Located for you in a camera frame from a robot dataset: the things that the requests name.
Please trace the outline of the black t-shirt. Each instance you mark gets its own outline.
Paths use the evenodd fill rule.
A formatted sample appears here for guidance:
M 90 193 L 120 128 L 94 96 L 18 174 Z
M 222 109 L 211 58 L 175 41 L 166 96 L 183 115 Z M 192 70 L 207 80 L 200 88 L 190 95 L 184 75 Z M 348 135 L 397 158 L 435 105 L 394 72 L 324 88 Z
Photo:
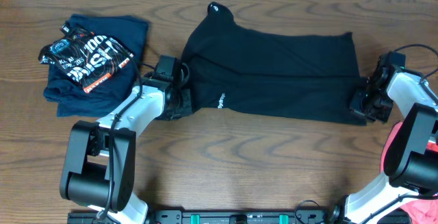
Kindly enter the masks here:
M 238 25 L 211 2 L 181 59 L 194 110 L 365 125 L 349 108 L 360 76 L 352 34 L 284 36 Z

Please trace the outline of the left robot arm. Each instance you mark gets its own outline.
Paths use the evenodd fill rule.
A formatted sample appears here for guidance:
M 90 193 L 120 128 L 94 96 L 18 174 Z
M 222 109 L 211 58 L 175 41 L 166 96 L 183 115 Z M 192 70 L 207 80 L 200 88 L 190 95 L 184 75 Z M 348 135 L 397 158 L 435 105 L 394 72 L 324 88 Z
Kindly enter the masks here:
M 136 140 L 155 119 L 191 113 L 185 63 L 170 58 L 141 76 L 131 94 L 95 122 L 71 129 L 60 181 L 63 199 L 89 208 L 71 212 L 68 223 L 147 223 L 149 206 L 133 191 Z

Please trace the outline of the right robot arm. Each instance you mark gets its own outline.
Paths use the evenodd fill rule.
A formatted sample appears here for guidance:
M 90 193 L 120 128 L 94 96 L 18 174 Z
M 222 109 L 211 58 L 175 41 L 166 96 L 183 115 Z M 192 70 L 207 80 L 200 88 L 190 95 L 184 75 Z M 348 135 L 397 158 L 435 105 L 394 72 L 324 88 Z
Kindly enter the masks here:
M 385 94 L 404 121 L 384 158 L 384 170 L 359 192 L 345 196 L 325 223 L 377 223 L 400 206 L 437 199 L 437 96 L 421 73 L 395 67 Z

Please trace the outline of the black orange printed jersey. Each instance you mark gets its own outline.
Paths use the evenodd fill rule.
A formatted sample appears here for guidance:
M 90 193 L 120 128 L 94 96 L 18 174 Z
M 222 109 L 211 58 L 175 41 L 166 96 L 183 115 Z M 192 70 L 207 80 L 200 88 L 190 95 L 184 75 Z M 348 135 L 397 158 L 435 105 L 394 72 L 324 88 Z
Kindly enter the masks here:
M 64 37 L 43 47 L 41 64 L 53 64 L 69 79 L 89 93 L 121 71 L 133 54 L 115 38 L 96 34 L 81 26 L 63 24 Z

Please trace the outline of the folded navy blue shirt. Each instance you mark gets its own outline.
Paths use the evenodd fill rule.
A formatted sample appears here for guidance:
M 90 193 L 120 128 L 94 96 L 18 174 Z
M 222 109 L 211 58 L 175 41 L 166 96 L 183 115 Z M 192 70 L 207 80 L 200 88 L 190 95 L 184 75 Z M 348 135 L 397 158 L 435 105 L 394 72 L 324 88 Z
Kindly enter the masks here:
M 71 27 L 81 26 L 96 34 L 111 36 L 133 54 L 133 59 L 111 78 L 98 85 L 91 92 L 83 89 L 69 79 L 58 67 L 49 67 L 47 87 L 43 95 L 47 101 L 57 103 L 57 116 L 100 117 L 110 113 L 121 104 L 131 92 L 138 77 L 142 61 L 147 21 L 125 16 L 86 16 L 72 15 L 65 23 Z

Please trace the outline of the red printed t-shirt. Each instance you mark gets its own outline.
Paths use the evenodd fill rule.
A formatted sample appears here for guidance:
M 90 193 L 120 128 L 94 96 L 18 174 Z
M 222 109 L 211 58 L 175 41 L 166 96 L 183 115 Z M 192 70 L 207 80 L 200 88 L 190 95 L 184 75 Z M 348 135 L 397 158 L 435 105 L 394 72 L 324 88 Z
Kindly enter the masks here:
M 383 152 L 381 154 L 380 172 L 384 171 L 384 160 L 387 150 L 393 142 L 398 130 L 401 128 L 402 122 L 396 123 L 385 142 Z M 437 200 L 415 200 L 408 202 L 400 207 L 405 211 L 413 224 L 433 224 L 437 223 Z

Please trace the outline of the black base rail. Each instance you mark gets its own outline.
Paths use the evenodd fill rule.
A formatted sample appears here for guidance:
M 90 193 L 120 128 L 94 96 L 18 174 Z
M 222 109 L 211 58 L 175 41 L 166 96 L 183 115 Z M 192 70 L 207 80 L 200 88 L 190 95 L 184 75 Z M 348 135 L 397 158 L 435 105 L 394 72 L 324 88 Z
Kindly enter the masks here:
M 127 223 L 127 221 L 112 222 L 115 217 L 107 217 L 102 222 L 93 221 L 95 211 L 72 211 L 68 213 L 66 223 Z M 291 212 L 208 212 L 208 211 L 181 211 L 181 210 L 154 210 L 147 213 L 143 223 L 150 224 L 298 224 L 298 223 L 325 223 L 327 213 L 321 208 L 299 208 L 298 214 Z M 402 210 L 394 210 L 384 216 L 377 223 L 408 224 L 412 223 L 408 214 Z

